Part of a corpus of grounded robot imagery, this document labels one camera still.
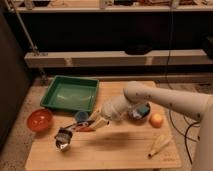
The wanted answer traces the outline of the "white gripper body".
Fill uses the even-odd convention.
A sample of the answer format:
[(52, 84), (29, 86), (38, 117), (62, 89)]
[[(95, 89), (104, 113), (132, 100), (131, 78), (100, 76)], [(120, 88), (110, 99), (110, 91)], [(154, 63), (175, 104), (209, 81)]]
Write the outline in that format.
[(118, 121), (121, 115), (133, 106), (124, 95), (115, 96), (102, 104), (101, 116), (110, 121)]

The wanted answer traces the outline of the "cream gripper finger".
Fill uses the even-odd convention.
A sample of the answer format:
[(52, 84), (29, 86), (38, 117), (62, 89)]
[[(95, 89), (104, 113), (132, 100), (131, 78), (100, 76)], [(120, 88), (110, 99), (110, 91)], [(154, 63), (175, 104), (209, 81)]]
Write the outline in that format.
[(93, 130), (97, 130), (97, 129), (102, 128), (102, 127), (104, 127), (108, 124), (109, 124), (108, 120), (101, 118), (101, 119), (96, 120), (93, 124), (91, 124), (90, 128), (93, 129)]
[(89, 117), (90, 120), (96, 121), (100, 118), (101, 109), (98, 108), (95, 110)]

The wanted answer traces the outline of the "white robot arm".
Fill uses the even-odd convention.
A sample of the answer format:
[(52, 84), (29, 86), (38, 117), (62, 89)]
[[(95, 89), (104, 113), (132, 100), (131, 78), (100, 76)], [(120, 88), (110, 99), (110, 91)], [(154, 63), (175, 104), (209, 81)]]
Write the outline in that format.
[(122, 94), (106, 101), (92, 113), (91, 128), (96, 130), (109, 121), (116, 121), (123, 112), (152, 102), (199, 121), (199, 141), (191, 171), (213, 170), (213, 95), (163, 88), (154, 88), (138, 81), (128, 82)]

